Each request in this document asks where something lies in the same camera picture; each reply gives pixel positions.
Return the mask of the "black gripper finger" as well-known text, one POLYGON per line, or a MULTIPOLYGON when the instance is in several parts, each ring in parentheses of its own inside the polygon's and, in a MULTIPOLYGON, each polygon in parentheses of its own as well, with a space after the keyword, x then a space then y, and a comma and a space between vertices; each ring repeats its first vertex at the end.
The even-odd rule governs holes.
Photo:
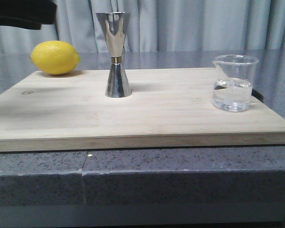
POLYGON ((0 0, 0 26, 40 30, 55 22, 56 11, 52 0, 0 0))

